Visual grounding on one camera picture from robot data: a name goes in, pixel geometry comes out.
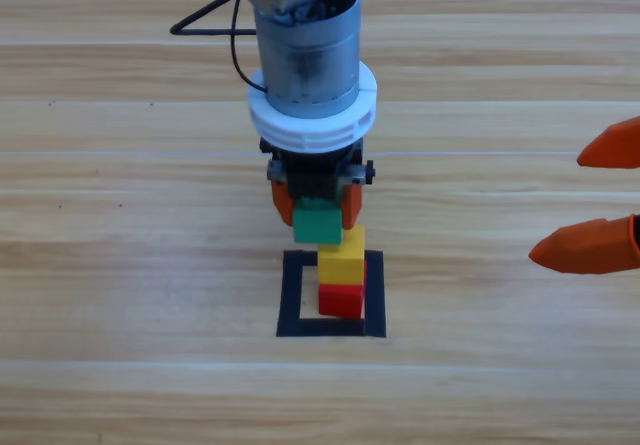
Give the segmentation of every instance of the black square outline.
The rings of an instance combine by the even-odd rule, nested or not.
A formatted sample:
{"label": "black square outline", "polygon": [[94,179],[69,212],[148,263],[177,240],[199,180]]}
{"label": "black square outline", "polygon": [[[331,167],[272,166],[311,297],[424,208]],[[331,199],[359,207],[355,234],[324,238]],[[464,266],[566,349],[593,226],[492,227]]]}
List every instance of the black square outline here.
{"label": "black square outline", "polygon": [[282,292],[276,336],[386,338],[384,256],[382,252],[367,250],[365,260],[364,318],[300,318],[302,272],[304,267],[318,266],[318,253],[286,250],[282,260]]}

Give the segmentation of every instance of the red block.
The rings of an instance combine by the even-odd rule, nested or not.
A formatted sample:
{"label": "red block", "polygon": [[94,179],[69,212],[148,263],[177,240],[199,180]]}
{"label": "red block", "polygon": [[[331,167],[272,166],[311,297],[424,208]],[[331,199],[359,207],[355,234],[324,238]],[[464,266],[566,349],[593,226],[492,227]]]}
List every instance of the red block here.
{"label": "red block", "polygon": [[[364,264],[365,283],[367,263]],[[364,283],[362,285],[323,285],[318,292],[318,312],[337,318],[362,318],[364,303]]]}

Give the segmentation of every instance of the green lego brick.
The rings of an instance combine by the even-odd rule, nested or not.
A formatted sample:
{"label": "green lego brick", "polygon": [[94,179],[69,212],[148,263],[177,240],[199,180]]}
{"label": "green lego brick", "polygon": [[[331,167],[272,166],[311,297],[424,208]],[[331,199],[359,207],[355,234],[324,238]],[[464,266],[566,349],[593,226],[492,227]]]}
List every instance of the green lego brick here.
{"label": "green lego brick", "polygon": [[293,237],[296,243],[340,245],[342,210],[324,200],[302,200],[293,210]]}

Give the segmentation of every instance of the yellow lego brick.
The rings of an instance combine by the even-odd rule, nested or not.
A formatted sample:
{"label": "yellow lego brick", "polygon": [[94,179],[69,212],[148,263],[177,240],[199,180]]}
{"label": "yellow lego brick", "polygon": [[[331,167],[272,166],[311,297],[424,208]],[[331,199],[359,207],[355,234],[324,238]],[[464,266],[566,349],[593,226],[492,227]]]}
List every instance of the yellow lego brick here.
{"label": "yellow lego brick", "polygon": [[364,251],[365,229],[362,225],[345,230],[340,245],[318,245],[318,282],[322,285],[362,285]]}

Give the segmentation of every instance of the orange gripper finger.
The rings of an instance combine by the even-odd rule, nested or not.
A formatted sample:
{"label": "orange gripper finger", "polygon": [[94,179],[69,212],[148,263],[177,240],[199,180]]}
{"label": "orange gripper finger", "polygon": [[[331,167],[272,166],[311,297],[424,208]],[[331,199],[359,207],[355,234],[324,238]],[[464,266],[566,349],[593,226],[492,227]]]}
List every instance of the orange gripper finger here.
{"label": "orange gripper finger", "polygon": [[640,117],[616,123],[591,142],[578,157],[581,167],[640,167]]}
{"label": "orange gripper finger", "polygon": [[343,188],[340,208],[342,209],[342,228],[351,230],[362,209],[362,185],[346,185]]}
{"label": "orange gripper finger", "polygon": [[606,274],[640,268],[635,216],[563,227],[538,243],[529,258],[561,273]]}
{"label": "orange gripper finger", "polygon": [[293,227],[293,198],[289,195],[289,188],[286,183],[271,182],[271,193],[273,204],[278,209],[282,221]]}

